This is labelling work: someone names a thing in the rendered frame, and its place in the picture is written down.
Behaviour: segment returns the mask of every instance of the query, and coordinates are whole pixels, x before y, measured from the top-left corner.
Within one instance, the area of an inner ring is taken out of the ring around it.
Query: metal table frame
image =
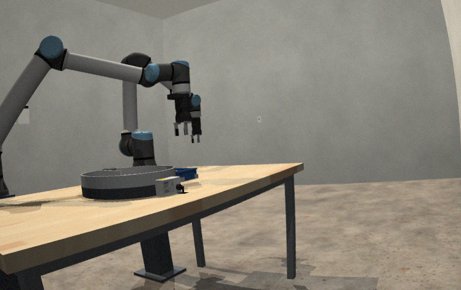
[[[203,210],[202,212],[190,215],[189,217],[170,222],[166,225],[159,226],[146,232],[126,237],[121,240],[93,248],[91,250],[83,251],[9,275],[0,269],[0,290],[44,290],[43,283],[41,281],[42,275],[87,261],[92,258],[96,258],[101,255],[105,255],[112,251],[120,250],[121,248],[125,248],[136,243],[141,243],[145,268],[136,271],[135,275],[139,275],[140,277],[149,278],[155,281],[164,282],[171,277],[186,271],[186,268],[173,266],[168,240],[168,231],[187,225],[189,223],[193,225],[197,266],[205,267],[204,244],[202,242],[202,227],[200,219],[246,201],[247,199],[269,191],[281,184],[284,184],[286,197],[287,278],[294,279],[296,275],[295,182],[294,175],[291,175],[283,180],[267,185],[266,187],[260,188],[256,191],[240,196],[226,203],[220,204],[219,206],[212,207],[211,209]]]

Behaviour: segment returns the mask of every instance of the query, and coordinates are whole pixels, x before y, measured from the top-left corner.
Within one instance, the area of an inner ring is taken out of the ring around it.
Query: industrial robotic arm
[[[14,196],[9,195],[3,178],[2,144],[50,69],[70,69],[123,81],[124,130],[121,133],[119,148],[121,153],[134,158],[133,166],[156,165],[152,133],[138,131],[137,84],[152,87],[161,83],[169,89],[168,100],[175,100],[175,135],[179,135],[180,123],[184,123],[184,135],[187,135],[188,123],[191,123],[191,142],[194,142],[195,135],[200,142],[201,99],[200,96],[191,93],[189,63],[150,62],[151,58],[142,53],[132,53],[121,63],[83,56],[67,51],[58,37],[45,37],[0,105],[0,198]]]

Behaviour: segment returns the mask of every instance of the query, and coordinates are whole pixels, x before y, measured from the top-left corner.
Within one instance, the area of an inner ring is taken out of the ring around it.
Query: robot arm
[[[191,93],[187,62],[151,64],[148,56],[138,53],[129,55],[122,63],[106,61],[71,53],[63,47],[60,38],[50,35],[41,41],[39,49],[0,105],[0,198],[13,196],[9,195],[3,180],[2,144],[50,69],[70,69],[123,81],[124,131],[120,141],[120,150],[125,155],[135,156],[135,151],[137,151],[130,141],[133,139],[131,138],[133,133],[149,133],[136,132],[138,127],[136,84],[151,87],[161,83],[167,87],[170,90],[168,99],[175,100],[177,112],[175,134],[178,136],[177,125],[184,122],[185,135],[187,135],[187,123],[191,122],[193,128],[191,140],[193,142],[194,135],[197,135],[199,140],[199,135],[202,133],[200,130],[200,97]],[[128,135],[127,140],[124,140],[124,134]]]

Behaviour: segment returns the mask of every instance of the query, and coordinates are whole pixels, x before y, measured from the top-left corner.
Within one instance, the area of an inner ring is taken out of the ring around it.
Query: blue joint cap
[[[150,131],[132,132],[131,136],[138,140],[153,140],[152,132]]]
[[[193,95],[193,96],[191,97],[191,104],[192,104],[193,106],[198,106],[198,105],[200,105],[201,101],[202,101],[202,99],[200,99],[200,96],[199,96],[199,95]]]
[[[48,59],[60,56],[63,50],[62,40],[55,35],[45,37],[39,45],[39,52]]]
[[[149,64],[145,68],[145,78],[148,82],[153,83],[159,77],[159,65]]]
[[[172,61],[172,64],[173,63],[176,63],[176,64],[183,64],[187,67],[190,67],[190,64],[187,62],[187,61]]]

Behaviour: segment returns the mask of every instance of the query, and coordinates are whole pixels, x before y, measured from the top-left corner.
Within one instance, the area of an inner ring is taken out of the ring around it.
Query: ceiling
[[[159,19],[204,6],[219,0],[97,0],[128,10],[136,11]]]

